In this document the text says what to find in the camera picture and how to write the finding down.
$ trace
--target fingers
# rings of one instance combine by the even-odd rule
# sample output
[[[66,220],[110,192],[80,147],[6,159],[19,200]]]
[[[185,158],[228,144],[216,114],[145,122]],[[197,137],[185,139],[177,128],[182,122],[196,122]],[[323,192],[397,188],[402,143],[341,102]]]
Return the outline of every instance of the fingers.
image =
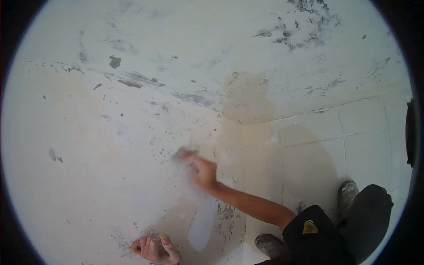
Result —
[[[205,160],[197,155],[187,156],[182,161],[191,165],[191,167],[197,169],[197,171],[204,169],[216,169],[215,163]]]
[[[163,248],[169,254],[170,261],[177,263],[180,259],[180,255],[174,244],[172,244],[171,240],[165,234],[160,233],[159,236],[161,237]]]
[[[155,238],[150,241],[150,250],[149,250],[148,260],[159,260],[160,245],[162,245],[162,242],[159,238]]]
[[[140,238],[137,241],[134,241],[131,245],[131,251],[139,256],[141,256],[141,243],[140,243],[141,240],[142,238]]]
[[[144,246],[144,249],[142,249],[142,255],[143,258],[148,259],[149,252],[150,252],[150,242],[152,241],[153,237],[148,237],[146,240],[146,245]]]

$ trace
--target dusty boot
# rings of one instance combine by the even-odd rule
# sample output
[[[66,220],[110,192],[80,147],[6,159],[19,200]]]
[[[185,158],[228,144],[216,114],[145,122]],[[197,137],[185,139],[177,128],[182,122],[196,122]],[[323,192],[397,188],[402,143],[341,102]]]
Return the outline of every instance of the dusty boot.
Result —
[[[272,234],[262,234],[255,239],[255,246],[271,260],[285,262],[290,260],[287,245]]]
[[[358,186],[353,180],[343,182],[337,192],[339,222],[343,221],[349,214],[356,195],[359,193]]]

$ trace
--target person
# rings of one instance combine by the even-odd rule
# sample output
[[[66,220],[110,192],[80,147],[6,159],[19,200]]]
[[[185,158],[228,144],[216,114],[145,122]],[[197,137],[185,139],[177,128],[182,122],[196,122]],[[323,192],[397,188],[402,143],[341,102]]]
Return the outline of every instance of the person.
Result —
[[[255,239],[256,247],[270,258],[260,265],[360,264],[373,253],[388,229],[393,203],[380,186],[372,184],[359,192],[353,180],[343,182],[337,193],[340,221],[335,226],[318,205],[297,215],[280,204],[225,186],[216,179],[216,163],[196,153],[183,151],[180,159],[191,168],[191,182],[203,192],[280,228],[284,241],[271,234]],[[181,261],[163,234],[142,237],[131,250],[154,263],[174,265]]]

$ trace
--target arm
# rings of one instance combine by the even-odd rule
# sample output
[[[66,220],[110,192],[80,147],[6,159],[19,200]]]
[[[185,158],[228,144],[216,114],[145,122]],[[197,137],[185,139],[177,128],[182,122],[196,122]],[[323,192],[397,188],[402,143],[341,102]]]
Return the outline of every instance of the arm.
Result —
[[[296,217],[293,211],[280,204],[232,189],[218,182],[215,163],[191,152],[183,153],[181,159],[191,167],[191,181],[196,186],[251,217],[277,225],[281,231]]]
[[[279,226],[281,232],[296,217],[293,211],[280,204],[234,190],[220,182],[209,194],[253,218]]]

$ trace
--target white floor tile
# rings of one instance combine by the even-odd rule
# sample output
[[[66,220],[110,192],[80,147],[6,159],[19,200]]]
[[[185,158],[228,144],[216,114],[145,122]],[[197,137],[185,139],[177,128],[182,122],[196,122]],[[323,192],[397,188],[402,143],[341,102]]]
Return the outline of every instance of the white floor tile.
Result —
[[[370,131],[387,125],[380,98],[364,99],[338,107],[343,134]]]
[[[390,124],[389,129],[392,146],[392,177],[390,182],[390,191],[392,191],[399,187],[399,185],[409,185],[412,168],[407,163],[405,122],[401,121]]]
[[[342,136],[336,108],[322,113],[301,114],[277,120],[281,146],[290,146]]]
[[[342,138],[283,148],[283,205],[293,211],[300,201],[305,207],[336,208],[345,165]]]
[[[381,97],[389,124],[406,120],[407,103],[410,99],[407,92],[393,93]]]
[[[346,136],[346,173],[359,190],[376,184],[389,190],[391,147],[388,126]]]

